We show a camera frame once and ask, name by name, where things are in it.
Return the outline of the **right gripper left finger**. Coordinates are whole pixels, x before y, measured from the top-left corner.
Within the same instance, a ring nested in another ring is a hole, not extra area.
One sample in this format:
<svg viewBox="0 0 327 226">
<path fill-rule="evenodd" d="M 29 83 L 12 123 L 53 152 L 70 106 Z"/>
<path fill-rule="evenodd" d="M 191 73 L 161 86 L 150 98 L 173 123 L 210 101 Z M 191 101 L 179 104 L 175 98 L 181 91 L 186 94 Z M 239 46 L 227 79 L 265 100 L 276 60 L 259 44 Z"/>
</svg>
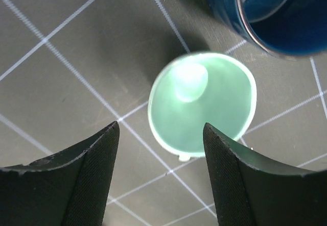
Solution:
<svg viewBox="0 0 327 226">
<path fill-rule="evenodd" d="M 114 121 L 60 152 L 1 168 L 1 225 L 101 225 L 119 137 Z"/>
</svg>

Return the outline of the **mint green plastic cup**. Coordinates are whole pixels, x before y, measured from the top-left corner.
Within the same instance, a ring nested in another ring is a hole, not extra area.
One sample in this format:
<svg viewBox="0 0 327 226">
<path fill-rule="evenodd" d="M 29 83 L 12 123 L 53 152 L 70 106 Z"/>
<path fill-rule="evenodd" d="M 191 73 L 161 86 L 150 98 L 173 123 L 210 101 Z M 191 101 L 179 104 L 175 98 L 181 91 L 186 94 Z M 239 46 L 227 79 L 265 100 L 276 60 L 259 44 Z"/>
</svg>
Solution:
<svg viewBox="0 0 327 226">
<path fill-rule="evenodd" d="M 256 103 L 255 78 L 243 63 L 220 53 L 192 52 L 168 63 L 156 77 L 148 121 L 159 145 L 186 162 L 204 157 L 206 123 L 239 140 Z"/>
</svg>

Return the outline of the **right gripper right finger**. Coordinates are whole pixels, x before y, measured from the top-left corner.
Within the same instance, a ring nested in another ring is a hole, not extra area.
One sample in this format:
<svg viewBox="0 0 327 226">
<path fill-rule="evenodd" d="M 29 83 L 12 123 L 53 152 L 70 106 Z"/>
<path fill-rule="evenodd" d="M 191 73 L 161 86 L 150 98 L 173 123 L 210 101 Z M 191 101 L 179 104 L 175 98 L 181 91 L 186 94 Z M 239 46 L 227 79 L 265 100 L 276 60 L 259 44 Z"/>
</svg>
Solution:
<svg viewBox="0 0 327 226">
<path fill-rule="evenodd" d="M 270 159 L 203 128 L 219 225 L 326 225 L 326 171 Z"/>
</svg>

